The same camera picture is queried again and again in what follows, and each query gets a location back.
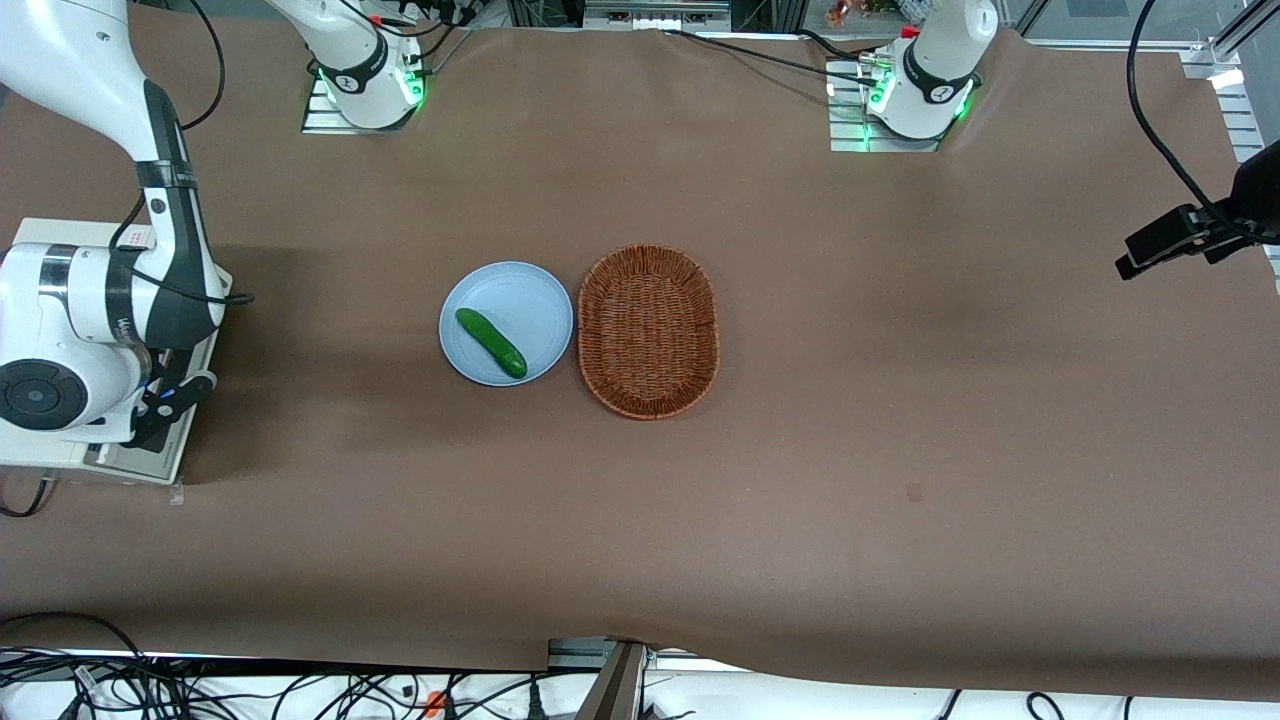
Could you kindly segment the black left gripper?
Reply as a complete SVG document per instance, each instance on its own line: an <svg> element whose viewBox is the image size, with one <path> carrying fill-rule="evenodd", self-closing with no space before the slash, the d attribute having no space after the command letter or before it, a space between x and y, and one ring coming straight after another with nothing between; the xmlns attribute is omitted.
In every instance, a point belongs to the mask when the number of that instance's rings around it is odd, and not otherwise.
<svg viewBox="0 0 1280 720"><path fill-rule="evenodd" d="M1239 165L1229 196L1215 208L1213 245L1204 251L1208 264L1258 245L1277 247L1279 141Z"/></svg>

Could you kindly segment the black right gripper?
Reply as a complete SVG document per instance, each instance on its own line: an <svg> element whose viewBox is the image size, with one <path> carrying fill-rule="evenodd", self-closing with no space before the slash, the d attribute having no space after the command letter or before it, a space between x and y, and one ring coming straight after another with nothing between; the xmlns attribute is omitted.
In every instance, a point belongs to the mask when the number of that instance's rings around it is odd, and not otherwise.
<svg viewBox="0 0 1280 720"><path fill-rule="evenodd" d="M193 350L150 350L151 370L134 410L133 436L125 448L142 448L152 437L178 423L197 405L197 379L187 377Z"/></svg>

